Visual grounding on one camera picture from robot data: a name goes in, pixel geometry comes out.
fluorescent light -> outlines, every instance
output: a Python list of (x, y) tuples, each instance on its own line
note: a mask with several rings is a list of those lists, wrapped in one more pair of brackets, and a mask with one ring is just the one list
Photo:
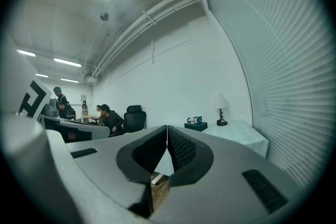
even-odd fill
[(74, 83), (79, 83), (79, 81), (77, 81), (77, 80), (71, 80), (71, 79), (61, 79), (61, 80), (70, 81), (70, 82), (74, 82)]
[(24, 51), (24, 50), (17, 50), (17, 51), (20, 52), (21, 54), (25, 54), (25, 55), (36, 57), (36, 55), (34, 53), (32, 53), (32, 52), (27, 52), (27, 51)]
[(42, 74), (36, 74), (39, 77), (44, 77), (44, 78), (49, 78), (47, 75), (42, 75)]
[(69, 62), (69, 61), (65, 61), (65, 60), (61, 60), (61, 59), (57, 59), (57, 58), (54, 58), (54, 60), (55, 60), (56, 62), (66, 63), (67, 65), (72, 65), (72, 66), (75, 66), (75, 67), (81, 67), (81, 66), (82, 66), (82, 65), (79, 64), (79, 63)]

black logo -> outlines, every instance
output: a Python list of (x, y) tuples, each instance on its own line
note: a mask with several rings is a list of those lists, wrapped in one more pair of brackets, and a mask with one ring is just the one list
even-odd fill
[(24, 109), (25, 111), (28, 112), (27, 116), (32, 118), (35, 115), (36, 110), (40, 106), (43, 98), (46, 96), (47, 93), (44, 92), (44, 90), (42, 90), (35, 81), (32, 81), (32, 83), (30, 84), (30, 87), (37, 93), (37, 98), (34, 101), (33, 105), (30, 105), (28, 104), (30, 95), (26, 93), (25, 97), (23, 98), (19, 112), (21, 113), (22, 110)]

white pipe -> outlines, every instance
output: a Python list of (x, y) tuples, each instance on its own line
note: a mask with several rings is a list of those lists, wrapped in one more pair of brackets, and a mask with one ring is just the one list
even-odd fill
[[(162, 19), (164, 19), (165, 17), (167, 17), (168, 15), (176, 12), (177, 10), (184, 8), (186, 6), (192, 5), (194, 3), (197, 3), (201, 0), (190, 0), (190, 2), (186, 2), (186, 1), (181, 1), (180, 3), (176, 3), (175, 4), (175, 8), (173, 7), (169, 7), (167, 9), (165, 9), (164, 11), (160, 12), (158, 15), (153, 16), (152, 18), (154, 19), (154, 21), (157, 23), (159, 21), (161, 21)], [(108, 57), (105, 57), (105, 61), (104, 63), (101, 64), (101, 67), (98, 69), (98, 67), (96, 67), (96, 69), (94, 70), (94, 75), (98, 76), (103, 70), (104, 68), (106, 68), (107, 65), (110, 64), (111, 61), (113, 61), (115, 59), (115, 57), (129, 44), (131, 43), (133, 40), (135, 40), (140, 34), (142, 34), (143, 32), (145, 32), (147, 29), (149, 29), (153, 24), (151, 22), (145, 22), (141, 27), (139, 27), (137, 29), (137, 31), (133, 34), (131, 34), (131, 36), (129, 38), (127, 38), (126, 40), (124, 40), (123, 42), (121, 42), (119, 44), (117, 44), (117, 40), (112, 46), (113, 46), (113, 53), (110, 54)]]
[[(159, 4), (155, 5), (153, 8), (149, 9), (147, 11), (148, 15), (152, 15), (154, 12), (156, 12), (157, 10), (159, 10), (160, 8), (162, 8), (165, 5), (169, 5), (171, 1), (174, 0), (164, 0), (162, 2), (160, 2)], [(133, 24), (131, 24), (122, 34), (121, 36), (114, 42), (114, 44), (109, 48), (109, 50), (104, 54), (103, 58), (98, 62), (96, 67), (102, 67), (104, 61), (106, 60), (106, 58), (109, 56), (109, 54), (112, 52), (112, 50), (115, 48), (115, 45), (117, 45), (127, 34), (129, 34), (134, 28), (136, 28), (136, 26), (138, 24), (140, 24), (142, 21), (144, 21), (146, 19), (146, 15), (142, 15), (140, 16)], [(96, 67), (94, 67), (94, 72), (92, 73), (93, 76), (97, 76), (96, 75)]]
[(99, 26), (97, 27), (97, 30), (96, 30), (96, 32), (95, 32), (95, 34), (94, 34), (94, 36), (93, 36), (93, 38), (92, 38), (91, 44), (90, 44), (90, 49), (89, 49), (89, 51), (88, 51), (88, 53), (87, 53), (87, 55), (86, 55), (85, 63), (84, 63), (83, 70), (82, 70), (82, 76), (81, 76), (81, 78), (80, 78), (80, 83), (81, 83), (81, 84), (83, 83), (83, 77), (84, 77), (84, 74), (85, 74), (85, 66), (86, 66), (86, 62), (88, 61), (89, 54), (90, 54), (90, 52), (91, 52), (93, 42), (94, 42), (94, 40), (95, 40), (95, 38), (96, 38), (96, 36), (97, 36), (97, 34), (98, 34), (98, 31), (99, 31), (99, 29), (100, 29), (100, 27), (101, 27), (102, 24), (103, 24), (103, 22), (100, 22)]
[(142, 11), (142, 13), (147, 17), (148, 20), (150, 20), (153, 24), (156, 25), (156, 22), (153, 20), (153, 18), (144, 10)]

ceiling fixture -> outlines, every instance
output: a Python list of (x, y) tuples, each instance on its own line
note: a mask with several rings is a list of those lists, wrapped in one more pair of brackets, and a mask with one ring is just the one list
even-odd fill
[(103, 20), (104, 22), (106, 22), (109, 19), (109, 17), (110, 15), (107, 12), (100, 14), (100, 19)]
[(42, 75), (42, 74), (36, 74), (39, 77), (44, 77), (44, 78), (49, 78), (47, 75)]
[(75, 67), (81, 67), (82, 65), (80, 63), (75, 63), (75, 62), (69, 62), (61, 59), (54, 58), (56, 62), (61, 62), (61, 63), (66, 63), (67, 65), (75, 66)]
[(77, 80), (71, 80), (71, 79), (61, 79), (61, 80), (70, 81), (70, 82), (74, 82), (74, 83), (79, 83), (79, 81), (77, 81)]
[(24, 50), (17, 50), (19, 53), (21, 54), (25, 54), (25, 55), (29, 55), (29, 56), (33, 56), (33, 57), (36, 57), (36, 55), (32, 52), (27, 52), (27, 51), (24, 51)]

black office chair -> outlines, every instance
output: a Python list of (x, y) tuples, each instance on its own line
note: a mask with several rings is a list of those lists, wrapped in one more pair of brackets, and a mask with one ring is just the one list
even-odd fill
[(125, 133), (134, 133), (146, 128), (146, 116), (140, 105), (129, 106), (124, 114)]

